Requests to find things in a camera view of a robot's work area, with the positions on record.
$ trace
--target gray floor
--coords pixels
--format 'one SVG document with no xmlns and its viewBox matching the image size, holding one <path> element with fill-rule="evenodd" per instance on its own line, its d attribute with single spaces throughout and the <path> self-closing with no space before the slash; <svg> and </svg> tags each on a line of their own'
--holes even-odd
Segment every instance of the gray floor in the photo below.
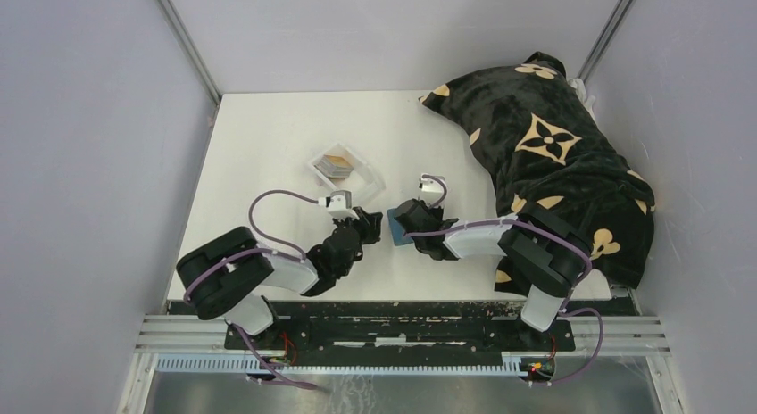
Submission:
<svg viewBox="0 0 757 414">
<path fill-rule="evenodd" d="M 558 359 L 558 377 L 584 360 Z M 580 379 L 529 389 L 513 377 L 297 376 L 323 390 L 259 386 L 240 375 L 159 373 L 154 414 L 660 413 L 644 358 L 598 359 Z"/>
</svg>

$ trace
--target floral patterned blanket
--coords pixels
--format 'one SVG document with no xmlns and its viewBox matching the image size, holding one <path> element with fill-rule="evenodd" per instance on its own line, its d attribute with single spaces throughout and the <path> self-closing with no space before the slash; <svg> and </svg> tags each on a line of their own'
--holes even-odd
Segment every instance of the floral patterned blanket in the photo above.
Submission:
<svg viewBox="0 0 757 414">
<path fill-rule="evenodd" d="M 518 66 L 478 70 L 420 102 L 468 134 L 499 216 L 541 204 L 594 241 L 594 266 L 611 282 L 638 286 L 654 233 L 652 189 L 597 129 L 559 60 L 535 53 Z M 504 257 L 495 290 L 529 287 Z"/>
</svg>

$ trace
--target white table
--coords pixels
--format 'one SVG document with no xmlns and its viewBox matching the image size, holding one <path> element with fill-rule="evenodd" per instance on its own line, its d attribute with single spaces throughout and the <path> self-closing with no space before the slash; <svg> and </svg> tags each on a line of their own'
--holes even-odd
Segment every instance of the white table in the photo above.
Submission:
<svg viewBox="0 0 757 414">
<path fill-rule="evenodd" d="M 277 93 L 224 95 L 202 175 L 189 214 L 179 257 L 237 226 L 249 226 L 250 202 L 269 189 L 310 196 L 329 193 L 305 163 L 336 142 L 362 155 L 387 188 L 362 204 L 385 213 L 378 244 L 337 286 L 315 298 L 283 289 L 255 290 L 272 300 L 320 301 L 484 301 L 521 300 L 494 292 L 496 257 L 432 261 L 412 245 L 395 247 L 386 210 L 418 194 L 422 172 L 446 177 L 450 194 L 445 216 L 493 218 L 491 179 L 475 161 L 468 137 L 456 125 L 418 104 L 426 91 Z M 255 209 L 255 223 L 267 233 L 307 251 L 333 229 L 318 206 L 271 196 Z M 184 293 L 174 273 L 168 298 Z M 596 270 L 574 299 L 609 299 L 607 280 Z"/>
</svg>

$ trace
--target plush fabric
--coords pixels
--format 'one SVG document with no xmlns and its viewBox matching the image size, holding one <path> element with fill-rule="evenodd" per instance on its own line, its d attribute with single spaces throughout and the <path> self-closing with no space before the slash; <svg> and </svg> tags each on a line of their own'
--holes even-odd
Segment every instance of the plush fabric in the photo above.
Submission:
<svg viewBox="0 0 757 414">
<path fill-rule="evenodd" d="M 457 123 L 489 172 L 499 216 L 538 202 L 593 239 L 595 268 L 637 287 L 654 233 L 654 195 L 597 129 L 554 57 L 472 72 L 420 99 Z M 495 290 L 526 294 L 505 257 Z"/>
</svg>

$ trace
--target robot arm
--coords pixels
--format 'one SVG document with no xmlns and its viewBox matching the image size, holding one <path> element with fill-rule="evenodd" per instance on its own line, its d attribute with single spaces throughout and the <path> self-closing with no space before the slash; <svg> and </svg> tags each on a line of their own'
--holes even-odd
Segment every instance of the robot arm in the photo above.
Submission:
<svg viewBox="0 0 757 414">
<path fill-rule="evenodd" d="M 531 282 L 520 317 L 534 329 L 546 331 L 585 274 L 585 258 L 591 252 L 588 240 L 533 202 L 518 214 L 499 219 L 463 223 L 444 219 L 444 209 L 441 205 L 434 207 L 438 200 L 431 194 L 438 190 L 427 188 L 428 183 L 422 183 L 424 178 L 428 177 L 421 176 L 420 199 L 408 200 L 395 211 L 396 221 L 416 249 L 438 261 L 480 254 L 511 257 Z"/>
<path fill-rule="evenodd" d="M 257 286 L 275 286 L 303 296 L 316 296 L 334 287 L 362 259 L 362 246 L 380 239 L 382 214 L 352 207 L 348 191 L 321 198 L 319 205 L 332 216 L 336 228 L 305 258 L 280 253 L 253 236 L 246 227 L 228 233 L 185 255 L 176 265 L 187 289 L 185 302 L 202 320 L 223 316 L 249 335 L 259 335 L 275 321 L 275 312 Z"/>
</svg>

